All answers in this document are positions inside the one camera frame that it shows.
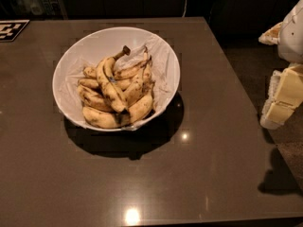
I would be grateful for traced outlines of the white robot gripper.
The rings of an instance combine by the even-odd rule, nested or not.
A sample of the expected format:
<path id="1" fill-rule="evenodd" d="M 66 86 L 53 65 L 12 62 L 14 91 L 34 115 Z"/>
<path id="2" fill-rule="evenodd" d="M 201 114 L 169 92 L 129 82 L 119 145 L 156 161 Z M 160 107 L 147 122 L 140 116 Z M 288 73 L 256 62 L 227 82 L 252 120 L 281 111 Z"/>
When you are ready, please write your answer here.
<path id="1" fill-rule="evenodd" d="M 262 44 L 277 44 L 278 55 L 291 63 L 282 72 L 275 70 L 270 78 L 268 98 L 260 118 L 260 125 L 276 130 L 293 115 L 303 102 L 303 0 L 299 0 L 286 15 L 258 37 Z"/>

